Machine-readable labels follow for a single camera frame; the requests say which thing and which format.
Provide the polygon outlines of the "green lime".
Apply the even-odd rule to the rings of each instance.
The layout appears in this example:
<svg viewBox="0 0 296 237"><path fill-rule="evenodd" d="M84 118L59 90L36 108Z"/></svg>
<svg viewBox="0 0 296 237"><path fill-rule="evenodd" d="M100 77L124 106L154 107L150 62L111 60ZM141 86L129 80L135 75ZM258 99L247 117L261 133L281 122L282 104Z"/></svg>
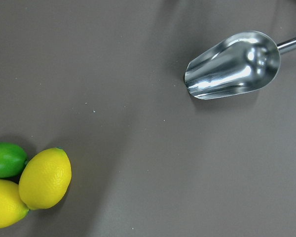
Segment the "green lime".
<svg viewBox="0 0 296 237"><path fill-rule="evenodd" d="M27 153L18 145L0 142L0 178L19 175L27 163Z"/></svg>

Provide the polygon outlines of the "yellow lemon near board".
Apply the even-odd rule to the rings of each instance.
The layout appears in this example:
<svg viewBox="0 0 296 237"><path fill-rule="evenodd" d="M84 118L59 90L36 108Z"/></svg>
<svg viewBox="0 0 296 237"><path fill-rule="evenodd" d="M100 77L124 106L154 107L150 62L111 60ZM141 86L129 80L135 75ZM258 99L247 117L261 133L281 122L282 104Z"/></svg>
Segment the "yellow lemon near board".
<svg viewBox="0 0 296 237"><path fill-rule="evenodd" d="M20 198L30 210L51 208L64 197L71 178L71 163L63 149L41 151L22 172Z"/></svg>

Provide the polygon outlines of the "yellow lemon outer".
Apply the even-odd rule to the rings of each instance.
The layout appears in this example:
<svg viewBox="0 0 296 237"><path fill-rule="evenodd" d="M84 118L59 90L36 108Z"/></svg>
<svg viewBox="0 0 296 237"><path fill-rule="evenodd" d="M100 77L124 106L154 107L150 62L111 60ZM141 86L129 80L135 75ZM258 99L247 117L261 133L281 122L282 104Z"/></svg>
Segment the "yellow lemon outer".
<svg viewBox="0 0 296 237"><path fill-rule="evenodd" d="M0 179L0 228L22 220L29 212L19 196L18 184Z"/></svg>

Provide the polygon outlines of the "metal ice scoop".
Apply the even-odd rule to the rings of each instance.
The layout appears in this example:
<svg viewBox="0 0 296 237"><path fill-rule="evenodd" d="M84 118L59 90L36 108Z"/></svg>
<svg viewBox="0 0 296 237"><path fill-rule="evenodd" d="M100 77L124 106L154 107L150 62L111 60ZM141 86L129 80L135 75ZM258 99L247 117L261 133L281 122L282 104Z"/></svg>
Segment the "metal ice scoop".
<svg viewBox="0 0 296 237"><path fill-rule="evenodd" d="M277 44L258 31L234 34L189 62L185 86L202 100L257 91L277 76L281 55L295 49L296 37Z"/></svg>

